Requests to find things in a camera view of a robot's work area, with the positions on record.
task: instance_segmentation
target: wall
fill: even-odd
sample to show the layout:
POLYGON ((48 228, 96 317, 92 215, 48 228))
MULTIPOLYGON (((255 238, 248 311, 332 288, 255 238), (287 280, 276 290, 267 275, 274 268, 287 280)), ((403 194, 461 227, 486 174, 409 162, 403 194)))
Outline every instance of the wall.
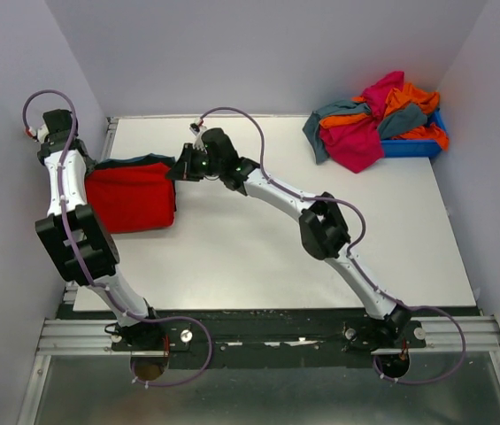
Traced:
POLYGON ((485 0, 46 0, 109 115, 308 112, 401 68, 437 87, 485 0))
MULTIPOLYGON (((101 150, 105 118, 57 23, 42 0, 0 1, 0 424, 17 420, 43 318, 54 311, 63 283, 35 235, 49 203, 37 146, 23 135, 21 107, 43 88, 76 103, 81 136, 101 150)), ((35 102, 64 107, 54 97, 35 102)))
POLYGON ((435 173, 479 304, 500 322, 500 0, 491 0, 441 83, 452 147, 435 173))

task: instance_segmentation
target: teal cloth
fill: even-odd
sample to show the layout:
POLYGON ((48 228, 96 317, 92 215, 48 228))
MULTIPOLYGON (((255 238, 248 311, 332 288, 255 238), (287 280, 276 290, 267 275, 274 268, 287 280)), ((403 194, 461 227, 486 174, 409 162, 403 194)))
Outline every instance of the teal cloth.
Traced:
POLYGON ((303 133, 311 144, 317 164, 322 164, 330 158, 327 148, 325 148, 319 137, 320 121, 332 115, 356 115, 357 113, 370 113, 370 108, 366 102, 339 100, 312 112, 309 119, 304 123, 303 133))
POLYGON ((404 109, 393 112, 377 127, 380 139, 390 139, 416 127, 427 124, 428 116, 416 104, 408 104, 404 109))

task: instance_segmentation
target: gray floor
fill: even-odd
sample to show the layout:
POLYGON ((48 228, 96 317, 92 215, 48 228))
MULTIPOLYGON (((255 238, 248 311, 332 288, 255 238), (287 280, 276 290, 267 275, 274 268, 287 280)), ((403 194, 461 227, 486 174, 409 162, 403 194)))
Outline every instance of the gray floor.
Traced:
MULTIPOLYGON (((409 377, 434 376, 456 359, 419 355, 409 377)), ((500 390, 487 353, 469 355, 450 379, 422 387, 382 382, 371 369, 335 367, 210 370, 182 387, 145 390, 131 384, 127 363, 55 358, 37 424, 500 425, 500 390)))

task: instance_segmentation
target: white table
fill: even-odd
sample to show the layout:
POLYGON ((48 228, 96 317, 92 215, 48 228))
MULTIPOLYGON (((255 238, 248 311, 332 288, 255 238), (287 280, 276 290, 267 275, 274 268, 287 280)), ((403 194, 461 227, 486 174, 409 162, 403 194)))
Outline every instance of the white table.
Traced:
MULTIPOLYGON (((195 117, 119 120, 111 158, 146 153, 178 157, 193 142, 195 117)), ((410 305, 475 305, 447 213, 426 158, 379 161, 354 174, 328 161, 316 166, 301 128, 306 117, 258 117, 265 168, 299 189, 346 199, 361 209, 367 235, 358 246, 381 283, 410 305)), ((216 117, 241 156, 258 160, 256 129, 244 118, 216 117)), ((308 256, 297 224, 270 205, 221 182, 177 182, 172 227, 115 235, 121 270, 156 309, 360 307, 327 264, 308 256)), ((342 209, 352 238, 359 220, 342 209)), ((107 310, 79 288, 75 311, 107 310)))

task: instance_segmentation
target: blue bin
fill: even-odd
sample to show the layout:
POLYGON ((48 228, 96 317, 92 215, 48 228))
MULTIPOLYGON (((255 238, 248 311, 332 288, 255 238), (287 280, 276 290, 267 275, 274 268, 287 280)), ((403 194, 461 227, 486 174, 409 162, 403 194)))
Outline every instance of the blue bin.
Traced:
MULTIPOLYGON (((446 132, 440 111, 435 110, 428 117, 427 125, 436 124, 446 132)), ((385 158, 428 157, 434 158, 441 153, 442 148, 434 140, 382 140, 385 158)))

